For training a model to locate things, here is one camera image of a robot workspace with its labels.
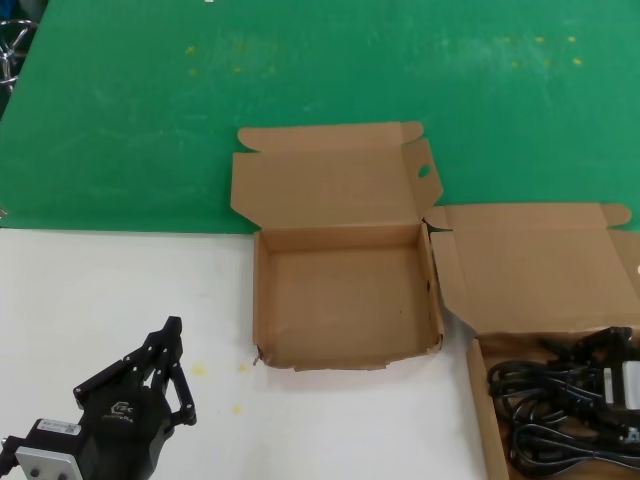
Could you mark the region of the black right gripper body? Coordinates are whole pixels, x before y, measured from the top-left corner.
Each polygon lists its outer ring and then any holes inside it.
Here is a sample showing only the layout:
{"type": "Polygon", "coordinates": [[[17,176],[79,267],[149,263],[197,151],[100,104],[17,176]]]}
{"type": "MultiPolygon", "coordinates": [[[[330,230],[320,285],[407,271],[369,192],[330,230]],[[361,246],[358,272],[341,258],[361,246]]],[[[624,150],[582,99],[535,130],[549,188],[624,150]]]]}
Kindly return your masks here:
{"type": "Polygon", "coordinates": [[[639,353],[625,351],[619,367],[620,406],[630,426],[639,425],[639,353]]]}

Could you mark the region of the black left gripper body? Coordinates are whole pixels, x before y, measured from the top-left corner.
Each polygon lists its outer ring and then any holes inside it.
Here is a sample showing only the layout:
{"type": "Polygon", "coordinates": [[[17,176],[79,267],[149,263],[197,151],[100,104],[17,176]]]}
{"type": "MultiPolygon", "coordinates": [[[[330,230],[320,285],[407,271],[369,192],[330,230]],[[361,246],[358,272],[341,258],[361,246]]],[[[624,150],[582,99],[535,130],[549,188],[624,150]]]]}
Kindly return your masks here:
{"type": "Polygon", "coordinates": [[[24,440],[28,479],[148,479],[173,426],[149,425],[149,388],[109,391],[77,423],[39,419],[24,440]]]}

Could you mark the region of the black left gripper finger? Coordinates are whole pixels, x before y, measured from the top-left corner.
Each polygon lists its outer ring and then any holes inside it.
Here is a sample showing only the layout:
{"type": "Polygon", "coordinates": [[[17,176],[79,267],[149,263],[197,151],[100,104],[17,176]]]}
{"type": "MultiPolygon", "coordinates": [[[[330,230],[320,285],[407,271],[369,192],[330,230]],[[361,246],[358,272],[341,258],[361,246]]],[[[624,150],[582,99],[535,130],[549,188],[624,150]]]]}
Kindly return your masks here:
{"type": "Polygon", "coordinates": [[[179,359],[182,350],[155,346],[150,347],[149,352],[152,354],[153,367],[149,387],[149,425],[195,425],[195,402],[179,359]],[[179,408],[174,412],[166,398],[169,383],[173,384],[179,402],[179,408]]]}
{"type": "Polygon", "coordinates": [[[183,354],[181,339],[182,319],[170,316],[162,329],[147,335],[141,347],[125,355],[73,389],[80,408],[89,398],[107,386],[117,385],[133,375],[134,380],[144,382],[153,371],[161,374],[177,364],[183,354]]]}

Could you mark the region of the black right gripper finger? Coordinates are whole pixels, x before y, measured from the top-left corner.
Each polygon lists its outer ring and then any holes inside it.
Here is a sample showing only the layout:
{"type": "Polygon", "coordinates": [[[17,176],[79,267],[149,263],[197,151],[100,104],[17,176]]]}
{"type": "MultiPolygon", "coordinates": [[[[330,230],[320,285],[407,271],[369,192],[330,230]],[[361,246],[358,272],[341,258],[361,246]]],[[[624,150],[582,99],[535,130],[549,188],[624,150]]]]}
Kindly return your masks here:
{"type": "Polygon", "coordinates": [[[624,402],[593,401],[591,429],[612,441],[639,440],[639,410],[624,402]]]}
{"type": "Polygon", "coordinates": [[[589,334],[574,345],[576,361],[626,361],[633,359],[633,330],[608,327],[589,334]]]}

